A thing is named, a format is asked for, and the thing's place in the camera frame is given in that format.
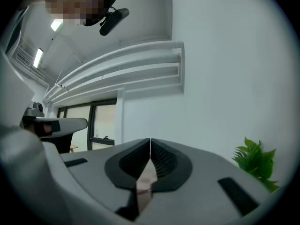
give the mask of fluorescent light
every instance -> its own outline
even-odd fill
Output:
[[[51,24],[51,28],[54,31],[56,31],[61,24],[62,24],[62,19],[55,19]]]
[[[34,67],[38,68],[39,61],[41,60],[43,52],[44,51],[42,49],[40,49],[40,48],[38,49],[36,58],[34,59],[34,63],[33,63]]]

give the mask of green plant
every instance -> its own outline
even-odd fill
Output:
[[[275,149],[270,152],[263,152],[262,141],[256,144],[246,137],[245,145],[246,147],[236,148],[237,151],[234,152],[235,157],[233,157],[233,160],[239,164],[241,169],[262,182],[270,192],[274,192],[279,186],[275,184],[277,182],[268,179],[273,172]]]

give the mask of white ceiling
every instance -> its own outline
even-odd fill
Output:
[[[172,34],[172,0],[116,0],[116,9],[128,8],[129,16],[109,35],[99,33],[100,26],[91,27],[64,23],[54,32],[54,18],[44,4],[30,7],[22,25],[22,48],[32,57],[38,48],[44,50],[40,67],[56,80],[85,62],[107,52],[153,40],[169,40]]]

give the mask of wooden table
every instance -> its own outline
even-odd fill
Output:
[[[70,147],[70,151],[71,151],[71,152],[74,152],[74,149],[75,149],[75,148],[78,148],[78,147],[77,147],[77,146],[75,146],[75,145],[71,145],[71,147]]]

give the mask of window pane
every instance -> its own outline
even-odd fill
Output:
[[[64,115],[65,115],[65,111],[61,111],[61,112],[60,112],[60,118],[63,118]]]
[[[85,118],[87,121],[89,121],[89,114],[90,114],[90,106],[69,108],[67,110],[67,118]],[[81,151],[88,150],[87,136],[88,136],[88,128],[73,133],[71,144],[78,147],[77,149],[74,149],[74,152],[81,152]]]
[[[116,105],[97,106],[95,114],[94,137],[114,140]]]
[[[111,147],[112,147],[111,145],[92,142],[92,149],[93,150],[103,149],[103,148],[111,148]]]

